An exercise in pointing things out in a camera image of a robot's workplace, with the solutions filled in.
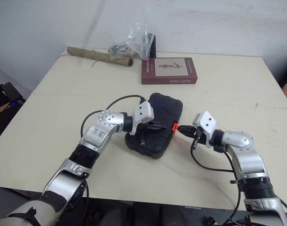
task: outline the white table surface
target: white table surface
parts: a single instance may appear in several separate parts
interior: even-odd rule
[[[42,191],[80,139],[84,117],[131,94],[160,92],[183,102],[179,125],[208,110],[218,129],[245,131],[255,139],[275,192],[287,202],[287,99],[260,57],[158,53],[192,57],[197,84],[142,85],[141,61],[132,67],[75,56],[60,57],[0,137],[0,186]],[[132,113],[137,98],[113,110]],[[96,117],[85,124],[87,129]],[[125,133],[114,134],[88,179],[90,197],[233,209],[231,173],[207,171],[191,159],[191,139],[173,137],[159,160],[128,150]],[[223,154],[199,145],[199,161],[230,166]]]

